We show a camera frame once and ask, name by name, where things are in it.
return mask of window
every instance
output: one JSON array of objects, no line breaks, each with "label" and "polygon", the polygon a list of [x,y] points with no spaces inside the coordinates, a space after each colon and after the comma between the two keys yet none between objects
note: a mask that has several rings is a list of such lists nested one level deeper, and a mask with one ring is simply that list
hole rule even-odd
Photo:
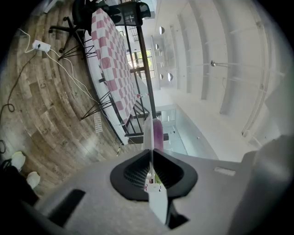
[{"label": "window", "polygon": [[[150,71],[150,77],[155,78],[155,72],[154,72],[154,66],[153,66],[153,59],[151,50],[146,50],[147,53],[147,60],[149,65],[149,71]],[[134,68],[143,67],[143,60],[142,60],[142,53],[140,51],[136,51],[132,53],[133,56],[133,62],[134,62]],[[127,54],[127,59],[129,65],[132,67],[132,61],[130,59],[130,54]],[[137,72],[137,74],[142,78],[146,79],[145,71]]]}]

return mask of purple object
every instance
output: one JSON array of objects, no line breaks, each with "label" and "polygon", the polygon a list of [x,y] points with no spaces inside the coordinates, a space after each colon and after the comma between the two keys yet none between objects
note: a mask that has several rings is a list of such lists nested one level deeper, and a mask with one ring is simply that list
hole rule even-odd
[{"label": "purple object", "polygon": [[158,119],[153,119],[153,136],[154,136],[154,148],[160,151],[164,150],[164,130],[162,123]]}]

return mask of checkered tablecloth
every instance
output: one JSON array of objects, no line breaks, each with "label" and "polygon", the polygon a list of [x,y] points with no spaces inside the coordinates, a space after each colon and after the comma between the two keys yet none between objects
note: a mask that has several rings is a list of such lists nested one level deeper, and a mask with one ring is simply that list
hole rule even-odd
[{"label": "checkered tablecloth", "polygon": [[102,9],[92,15],[92,40],[101,69],[124,123],[136,102],[134,85],[126,57],[124,40]]}]

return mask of wooden floor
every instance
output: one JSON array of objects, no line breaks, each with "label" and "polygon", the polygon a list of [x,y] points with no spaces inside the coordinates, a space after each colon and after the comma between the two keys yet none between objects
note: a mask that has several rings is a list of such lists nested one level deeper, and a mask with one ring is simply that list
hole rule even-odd
[{"label": "wooden floor", "polygon": [[[63,21],[71,16],[72,1],[54,7],[47,15],[31,16],[22,29],[31,36],[31,43],[37,39],[48,43],[58,52],[64,45],[67,33],[61,31],[49,34],[51,25],[68,27]],[[9,92],[17,79],[22,66],[34,55],[35,51],[24,54],[28,36],[17,32],[1,67],[0,104],[7,102]],[[76,45],[71,40],[69,48]],[[49,52],[52,58],[57,56]],[[74,65],[74,75],[90,89],[86,67],[80,56],[69,58]],[[60,62],[71,74],[68,61]],[[6,143],[4,158],[14,152],[22,151],[26,162],[22,174],[37,171],[41,176],[35,188],[39,196],[59,185],[67,177],[93,162],[115,158],[119,140],[102,115],[103,132],[96,133],[94,117],[84,120],[81,117],[94,104],[82,93],[65,71],[51,61],[44,52],[26,66],[12,94],[11,102],[15,112],[4,109],[0,139]],[[135,145],[122,147],[122,153],[133,152]]]}]

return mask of power strip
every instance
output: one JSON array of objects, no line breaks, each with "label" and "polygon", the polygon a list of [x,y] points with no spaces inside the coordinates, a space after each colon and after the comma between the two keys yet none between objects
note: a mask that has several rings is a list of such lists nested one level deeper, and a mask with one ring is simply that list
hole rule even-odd
[{"label": "power strip", "polygon": [[38,45],[40,45],[39,50],[46,51],[46,52],[49,52],[49,50],[51,48],[51,45],[44,43],[44,42],[41,42],[41,41],[38,41],[38,40],[35,40],[33,43],[33,48],[38,49]]}]

